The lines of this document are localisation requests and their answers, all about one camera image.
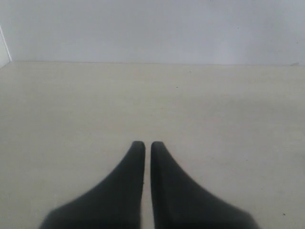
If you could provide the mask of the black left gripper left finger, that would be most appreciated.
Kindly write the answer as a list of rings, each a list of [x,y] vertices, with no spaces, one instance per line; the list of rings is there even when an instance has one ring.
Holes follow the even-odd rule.
[[[117,167],[97,186],[52,210],[41,229],[139,229],[145,144],[134,141]]]

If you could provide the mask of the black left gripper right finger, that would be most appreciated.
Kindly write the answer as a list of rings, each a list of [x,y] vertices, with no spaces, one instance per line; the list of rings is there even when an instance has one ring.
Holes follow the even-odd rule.
[[[253,217],[197,184],[163,142],[151,145],[151,194],[157,229],[257,229]]]

